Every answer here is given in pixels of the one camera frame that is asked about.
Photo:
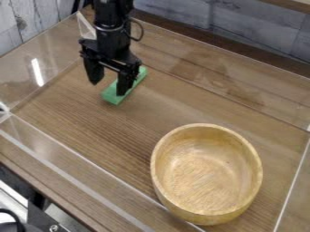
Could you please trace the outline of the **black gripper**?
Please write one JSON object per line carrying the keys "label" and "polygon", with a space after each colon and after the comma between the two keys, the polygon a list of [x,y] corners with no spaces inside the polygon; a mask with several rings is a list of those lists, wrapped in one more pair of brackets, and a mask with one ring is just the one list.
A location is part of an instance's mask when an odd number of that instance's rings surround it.
{"label": "black gripper", "polygon": [[78,40],[88,81],[97,85],[104,78],[104,69],[113,70],[118,73],[116,95],[124,96],[138,75],[141,62],[130,52],[130,41],[138,41],[140,38],[130,36],[129,25],[116,28],[104,28],[96,25],[93,28],[96,29],[96,40],[84,38]]}

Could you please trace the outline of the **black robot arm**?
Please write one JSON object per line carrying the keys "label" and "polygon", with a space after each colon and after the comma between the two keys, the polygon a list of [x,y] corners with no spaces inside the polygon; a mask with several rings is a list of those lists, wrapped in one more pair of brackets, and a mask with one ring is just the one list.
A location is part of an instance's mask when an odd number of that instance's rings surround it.
{"label": "black robot arm", "polygon": [[130,41],[140,40],[130,36],[133,0],[93,0],[93,9],[96,38],[78,40],[86,77],[96,85],[104,78],[104,69],[114,71],[116,95],[124,96],[133,87],[141,65],[130,52]]}

